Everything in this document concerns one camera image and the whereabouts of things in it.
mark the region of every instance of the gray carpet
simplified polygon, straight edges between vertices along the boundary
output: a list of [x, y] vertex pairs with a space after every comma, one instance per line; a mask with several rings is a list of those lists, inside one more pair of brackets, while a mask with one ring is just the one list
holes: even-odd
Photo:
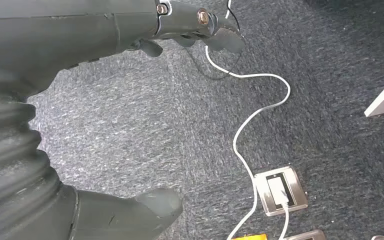
[[[189, 0], [224, 14], [222, 0]], [[384, 88], [384, 0], [243, 0], [232, 8], [247, 47], [236, 71], [275, 73], [289, 101], [256, 117], [239, 138], [254, 173], [293, 166], [309, 207], [292, 213], [287, 236], [322, 229], [329, 240], [384, 235], [384, 115], [364, 110]], [[184, 213], [162, 240], [225, 239], [252, 206], [233, 136], [256, 109], [281, 100], [276, 79], [210, 80], [187, 52], [163, 41], [149, 58], [125, 52], [59, 73], [29, 101], [62, 181], [131, 197], [177, 189]], [[191, 52], [206, 75], [219, 77]], [[236, 55], [213, 52], [229, 67]], [[284, 217], [261, 204], [238, 235], [279, 237]]]

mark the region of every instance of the metal floor plate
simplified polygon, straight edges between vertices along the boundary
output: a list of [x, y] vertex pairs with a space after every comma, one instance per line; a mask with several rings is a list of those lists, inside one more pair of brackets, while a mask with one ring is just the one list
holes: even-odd
[[290, 236], [284, 238], [284, 240], [326, 240], [326, 236], [321, 230], [314, 230], [296, 236]]
[[301, 187], [300, 181], [294, 169], [290, 166], [266, 171], [255, 175], [255, 184], [267, 216], [284, 214], [285, 210], [281, 205], [276, 205], [268, 180], [274, 177], [281, 177], [285, 190], [288, 193], [289, 212], [305, 209], [308, 207], [307, 196]]

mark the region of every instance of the bolt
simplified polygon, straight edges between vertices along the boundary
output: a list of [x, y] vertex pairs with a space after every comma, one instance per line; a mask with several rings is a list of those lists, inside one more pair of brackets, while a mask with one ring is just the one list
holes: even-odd
[[210, 20], [210, 16], [208, 16], [208, 12], [205, 8], [201, 8], [198, 11], [198, 22], [202, 25], [207, 25]]
[[156, 12], [161, 15], [168, 14], [169, 8], [165, 4], [158, 4], [156, 6]]

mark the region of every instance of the power cord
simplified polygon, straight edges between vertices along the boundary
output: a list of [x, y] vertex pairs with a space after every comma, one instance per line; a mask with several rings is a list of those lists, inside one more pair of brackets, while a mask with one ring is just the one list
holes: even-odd
[[289, 225], [289, 205], [288, 203], [282, 203], [283, 210], [285, 211], [285, 224], [283, 226], [282, 233], [280, 234], [279, 240], [284, 240], [286, 231], [288, 230]]
[[[237, 23], [237, 26], [238, 26], [238, 29], [239, 28], [239, 21], [238, 19], [236, 18], [235, 14], [232, 12], [231, 10], [231, 5], [232, 5], [232, 0], [228, 0], [227, 3], [227, 13], [226, 13], [226, 19], [229, 17], [229, 14], [232, 14], [232, 16], [234, 17], [234, 19], [236, 20], [236, 23]], [[256, 211], [256, 208], [257, 208], [257, 203], [258, 203], [258, 196], [257, 196], [257, 187], [256, 187], [256, 183], [254, 181], [254, 175], [253, 175], [253, 172], [251, 171], [250, 167], [248, 166], [247, 162], [245, 161], [244, 157], [238, 152], [238, 147], [237, 147], [237, 141], [238, 141], [238, 137], [239, 135], [241, 134], [242, 130], [245, 128], [245, 126], [256, 116], [258, 115], [259, 113], [261, 113], [262, 111], [265, 111], [265, 110], [269, 110], [269, 109], [272, 109], [272, 108], [275, 108], [279, 105], [282, 105], [284, 102], [286, 102], [289, 98], [289, 96], [291, 95], [291, 86], [289, 85], [289, 83], [283, 79], [281, 76], [278, 76], [276, 74], [271, 74], [271, 73], [257, 73], [257, 74], [247, 74], [247, 75], [239, 75], [239, 74], [236, 74], [236, 73], [233, 73], [233, 72], [230, 72], [220, 66], [218, 66], [217, 64], [215, 64], [211, 58], [210, 58], [210, 54], [209, 54], [209, 50], [208, 50], [208, 46], [205, 46], [205, 55], [206, 55], [206, 58], [207, 60], [209, 61], [209, 63], [215, 67], [216, 69], [226, 73], [226, 74], [229, 74], [233, 77], [236, 77], [236, 78], [240, 78], [240, 79], [244, 79], [244, 78], [255, 78], [255, 77], [274, 77], [274, 78], [277, 78], [279, 80], [281, 80], [287, 87], [287, 93], [286, 93], [286, 96], [285, 98], [278, 102], [278, 103], [275, 103], [275, 104], [272, 104], [272, 105], [269, 105], [269, 106], [265, 106], [265, 107], [262, 107], [260, 109], [258, 109], [257, 111], [255, 111], [253, 114], [251, 114], [243, 123], [242, 125], [239, 127], [239, 129], [237, 130], [236, 134], [234, 135], [234, 138], [233, 138], [233, 151], [234, 153], [236, 154], [236, 156], [240, 159], [240, 161], [243, 163], [243, 165], [245, 166], [245, 169], [246, 171], [248, 172], [249, 174], [249, 177], [251, 178], [251, 182], [252, 182], [252, 190], [253, 190], [253, 194], [254, 194], [254, 201], [253, 201], [253, 204], [252, 204], [252, 208], [251, 210], [239, 221], [239, 223], [236, 225], [236, 227], [232, 230], [232, 232], [229, 234], [229, 236], [227, 237], [227, 240], [231, 240], [233, 238], [233, 236], [237, 233], [237, 231], [242, 227], [242, 225], [251, 217], [251, 215]], [[283, 230], [282, 230], [282, 233], [280, 234], [280, 238], [279, 240], [283, 240], [285, 238], [285, 234], [286, 234], [286, 231], [288, 229], [288, 224], [289, 224], [289, 206], [287, 203], [283, 203], [282, 204], [282, 207], [285, 211], [285, 224], [284, 224], [284, 227], [283, 227]]]

